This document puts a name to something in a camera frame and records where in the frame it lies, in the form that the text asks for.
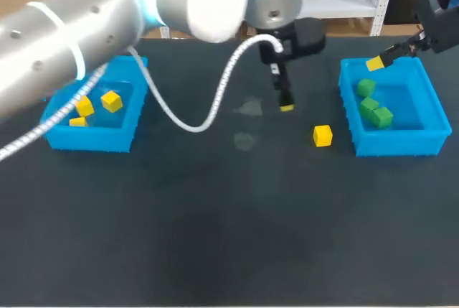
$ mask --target yellow cube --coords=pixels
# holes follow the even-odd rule
[[[87,121],[86,118],[82,116],[81,118],[70,119],[69,125],[86,127]]]
[[[314,128],[314,142],[316,146],[330,146],[333,134],[329,125],[316,126]]]
[[[119,111],[123,107],[121,96],[119,96],[113,90],[110,90],[100,99],[102,100],[103,107],[112,113]]]
[[[82,117],[90,116],[94,114],[94,107],[87,96],[83,96],[81,100],[76,104],[78,114]]]

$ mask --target white cable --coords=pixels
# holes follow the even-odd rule
[[[38,138],[52,129],[55,125],[60,123],[66,116],[68,116],[69,113],[73,111],[75,105],[78,101],[80,101],[82,96],[87,95],[94,88],[99,79],[107,70],[107,66],[108,65],[105,64],[99,67],[95,73],[87,80],[87,82],[79,89],[79,91],[74,94],[70,101],[61,107],[61,109],[59,109],[56,113],[50,116],[44,123],[41,123],[22,137],[18,138],[16,141],[13,141],[6,145],[4,148],[0,149],[0,162],[5,158],[17,153],[22,148],[25,148],[33,141],[36,141]]]
[[[214,122],[215,117],[218,114],[218,110],[220,104],[223,100],[224,91],[226,90],[228,81],[230,80],[231,73],[235,68],[237,61],[241,58],[242,54],[247,51],[251,46],[255,45],[258,42],[270,42],[274,50],[277,53],[283,52],[282,43],[276,39],[275,37],[267,34],[256,35],[254,37],[249,38],[248,40],[244,41],[233,53],[226,68],[223,71],[222,78],[217,88],[217,92],[214,97],[214,102],[212,103],[212,107],[210,108],[209,115],[207,116],[204,123],[201,126],[190,126],[186,125],[183,121],[178,119],[174,113],[172,113],[171,109],[167,105],[167,103],[162,98],[161,94],[158,91],[153,79],[150,76],[150,73],[146,69],[145,65],[143,65],[142,59],[139,57],[137,51],[133,47],[129,47],[128,51],[132,54],[134,59],[136,60],[138,66],[140,67],[143,75],[145,76],[146,82],[150,86],[151,92],[153,93],[154,97],[158,101],[159,105],[163,108],[163,111],[167,114],[167,116],[178,126],[183,128],[186,131],[199,133],[206,131]],[[36,141],[39,137],[43,136],[47,133],[50,129],[52,129],[55,125],[60,123],[66,116],[70,114],[71,111],[75,108],[75,105],[83,96],[86,96],[98,83],[99,79],[105,74],[107,70],[108,64],[105,64],[99,67],[95,73],[87,80],[87,82],[79,89],[76,94],[67,102],[61,109],[59,109],[56,113],[54,113],[51,117],[49,117],[44,123],[41,123],[31,131],[27,132],[22,137],[18,138],[16,141],[11,142],[10,144],[6,145],[2,149],[0,149],[0,162],[10,157],[11,155],[17,153],[19,150],[23,149],[27,145],[31,144],[32,142]]]
[[[217,92],[214,97],[214,102],[212,102],[212,106],[209,111],[209,115],[207,118],[204,120],[201,126],[190,126],[185,124],[183,121],[181,121],[179,118],[176,117],[176,115],[171,111],[169,106],[167,105],[166,101],[162,98],[161,94],[158,91],[158,88],[156,87],[155,83],[153,82],[153,79],[150,76],[150,73],[146,69],[145,65],[143,65],[142,59],[138,55],[137,51],[133,47],[129,47],[128,51],[132,54],[134,59],[136,60],[138,66],[140,67],[143,75],[145,76],[146,82],[148,83],[151,92],[153,93],[154,97],[158,101],[160,107],[163,109],[164,113],[167,114],[167,116],[179,127],[181,127],[183,130],[188,131],[188,132],[193,132],[193,133],[199,133],[206,131],[214,122],[215,117],[217,116],[220,104],[222,103],[223,100],[223,95],[226,90],[228,81],[230,80],[231,73],[233,69],[235,68],[237,61],[241,58],[242,54],[247,51],[251,46],[257,44],[258,42],[270,42],[274,50],[277,53],[282,53],[283,52],[283,46],[282,43],[273,37],[272,35],[268,34],[260,34],[256,35],[254,37],[251,37],[244,41],[233,53],[231,58],[229,59],[229,62],[226,66],[226,68],[223,71],[222,78],[220,79],[220,83],[217,88]]]

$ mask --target table surface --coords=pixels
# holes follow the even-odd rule
[[[280,113],[256,49],[215,125],[177,128],[149,96],[130,154],[53,151],[0,163],[0,305],[459,304],[459,137],[430,158],[356,158],[340,60],[395,38],[330,39],[291,63]],[[236,42],[138,46],[171,108],[207,114]],[[459,48],[422,56],[454,130]],[[44,106],[1,128],[5,144]],[[330,124],[333,146],[313,145]]]

